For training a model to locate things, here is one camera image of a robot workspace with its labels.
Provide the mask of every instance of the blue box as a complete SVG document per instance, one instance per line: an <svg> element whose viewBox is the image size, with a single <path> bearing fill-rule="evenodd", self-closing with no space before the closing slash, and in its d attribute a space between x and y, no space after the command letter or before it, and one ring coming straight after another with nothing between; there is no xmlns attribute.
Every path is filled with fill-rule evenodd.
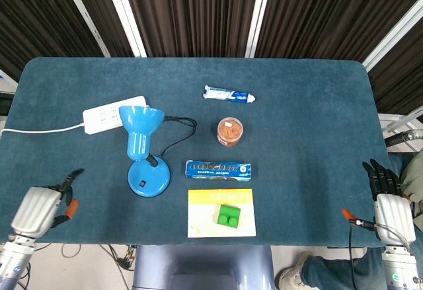
<svg viewBox="0 0 423 290"><path fill-rule="evenodd" d="M185 164L185 176L194 179L249 181L251 164L188 160Z"/></svg>

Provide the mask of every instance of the lamp base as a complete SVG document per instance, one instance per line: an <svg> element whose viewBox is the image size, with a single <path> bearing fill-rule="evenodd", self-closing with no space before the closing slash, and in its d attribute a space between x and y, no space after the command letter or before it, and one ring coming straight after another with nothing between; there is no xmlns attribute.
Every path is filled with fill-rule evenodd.
<svg viewBox="0 0 423 290"><path fill-rule="evenodd" d="M151 166L146 160L136 161L128 172L128 184L139 196L152 198L166 190L171 179L167 163L155 156L157 166Z"/></svg>

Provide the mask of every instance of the white power strip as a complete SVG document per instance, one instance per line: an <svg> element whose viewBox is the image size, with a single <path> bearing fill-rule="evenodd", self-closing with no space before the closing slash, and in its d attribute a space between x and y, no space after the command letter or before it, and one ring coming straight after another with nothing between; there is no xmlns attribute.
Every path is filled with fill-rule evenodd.
<svg viewBox="0 0 423 290"><path fill-rule="evenodd" d="M82 115L84 118L85 133L92 135L122 126L122 121L119 116L119 107L129 105L146 107L147 103L145 102L144 96L137 96L112 104L84 110Z"/></svg>

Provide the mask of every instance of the lamp shade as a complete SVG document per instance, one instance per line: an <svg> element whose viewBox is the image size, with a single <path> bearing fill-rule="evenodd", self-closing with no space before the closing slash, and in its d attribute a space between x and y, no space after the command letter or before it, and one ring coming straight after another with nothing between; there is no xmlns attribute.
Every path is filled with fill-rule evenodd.
<svg viewBox="0 0 423 290"><path fill-rule="evenodd" d="M134 161L146 159L150 153L151 134L159 128L165 113L150 107L122 106L119 115L128 132L129 158Z"/></svg>

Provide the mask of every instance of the robotic hand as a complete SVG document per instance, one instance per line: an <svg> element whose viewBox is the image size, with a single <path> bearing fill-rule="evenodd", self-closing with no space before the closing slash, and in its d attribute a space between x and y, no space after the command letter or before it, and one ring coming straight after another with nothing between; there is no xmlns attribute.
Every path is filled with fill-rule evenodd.
<svg viewBox="0 0 423 290"><path fill-rule="evenodd" d="M83 171L73 171L61 186L33 186L27 191L12 221L15 234L9 235L9 241L0 252L0 290L15 288L34 253L36 239L73 217L79 202L72 199L71 185ZM55 217L64 196L68 209Z"/></svg>
<svg viewBox="0 0 423 290"><path fill-rule="evenodd" d="M419 290L416 258L410 253L410 243L416 240L411 208L403 197L401 183L391 170L371 159L363 163L370 180L375 204L375 223L358 219L344 210L348 221L369 231L377 231L386 245L382 253L388 290Z"/></svg>

